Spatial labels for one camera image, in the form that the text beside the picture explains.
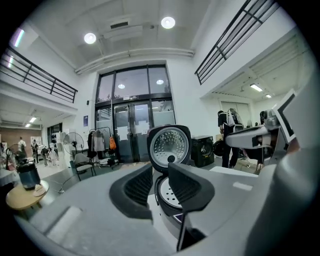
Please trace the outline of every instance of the round wooden table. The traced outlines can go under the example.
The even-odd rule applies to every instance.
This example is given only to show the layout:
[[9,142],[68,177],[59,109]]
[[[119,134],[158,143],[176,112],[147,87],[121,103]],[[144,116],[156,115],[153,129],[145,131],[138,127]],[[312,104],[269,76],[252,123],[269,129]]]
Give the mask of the round wooden table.
[[25,190],[23,185],[19,183],[17,186],[11,189],[8,194],[6,194],[6,198],[5,198],[6,204],[11,209],[14,209],[17,211],[25,210],[34,205],[38,205],[40,208],[42,208],[39,201],[47,194],[49,189],[49,184],[44,180],[41,180],[40,184],[45,189],[45,193],[43,193],[40,196],[34,196],[33,195],[35,191],[34,189]]

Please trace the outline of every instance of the ceiling pipe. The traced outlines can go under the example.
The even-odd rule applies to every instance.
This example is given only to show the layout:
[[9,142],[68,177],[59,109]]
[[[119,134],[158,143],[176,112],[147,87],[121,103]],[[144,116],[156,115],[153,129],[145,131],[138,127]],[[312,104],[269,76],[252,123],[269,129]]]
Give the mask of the ceiling pipe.
[[193,50],[178,49],[178,48],[142,48],[142,49],[126,50],[126,51],[117,52],[108,56],[98,58],[94,61],[91,61],[88,64],[83,65],[80,68],[77,68],[75,72],[78,75],[81,75],[83,73],[92,71],[101,65],[111,63],[114,61],[123,60],[126,58],[132,58],[132,57],[171,55],[171,56],[182,56],[182,57],[192,58],[194,54],[195,52]]

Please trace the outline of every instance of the air vent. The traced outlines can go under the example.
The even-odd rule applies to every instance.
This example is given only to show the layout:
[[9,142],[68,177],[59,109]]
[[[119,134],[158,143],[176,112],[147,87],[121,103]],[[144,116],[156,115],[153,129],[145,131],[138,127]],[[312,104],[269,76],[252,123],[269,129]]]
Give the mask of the air vent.
[[121,23],[110,25],[110,28],[111,29],[116,29],[116,28],[120,28],[120,27],[124,27],[124,26],[128,26],[128,25],[129,25],[129,22],[125,21],[125,22],[121,22]]

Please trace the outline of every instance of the black washing machine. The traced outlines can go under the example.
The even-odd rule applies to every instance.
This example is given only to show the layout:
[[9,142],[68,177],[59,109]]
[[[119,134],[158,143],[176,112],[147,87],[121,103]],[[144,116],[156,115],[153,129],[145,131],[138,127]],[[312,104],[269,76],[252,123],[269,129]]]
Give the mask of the black washing machine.
[[212,136],[197,136],[191,138],[191,159],[196,167],[204,167],[215,162]]

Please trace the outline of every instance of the double door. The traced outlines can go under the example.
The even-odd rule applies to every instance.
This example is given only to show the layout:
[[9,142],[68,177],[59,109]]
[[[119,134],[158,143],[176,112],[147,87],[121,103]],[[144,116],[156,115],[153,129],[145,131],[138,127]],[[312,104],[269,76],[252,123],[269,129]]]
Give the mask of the double door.
[[114,106],[114,130],[121,161],[149,161],[147,133],[152,127],[149,101]]

